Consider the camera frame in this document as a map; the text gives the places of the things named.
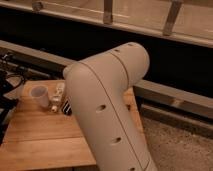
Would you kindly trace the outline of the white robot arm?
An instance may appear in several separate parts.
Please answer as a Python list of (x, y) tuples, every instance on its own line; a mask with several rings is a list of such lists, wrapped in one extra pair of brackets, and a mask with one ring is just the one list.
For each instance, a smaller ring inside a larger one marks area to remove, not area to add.
[(123, 99), (149, 64), (145, 48), (130, 42), (63, 71), (69, 104), (100, 171), (157, 171)]

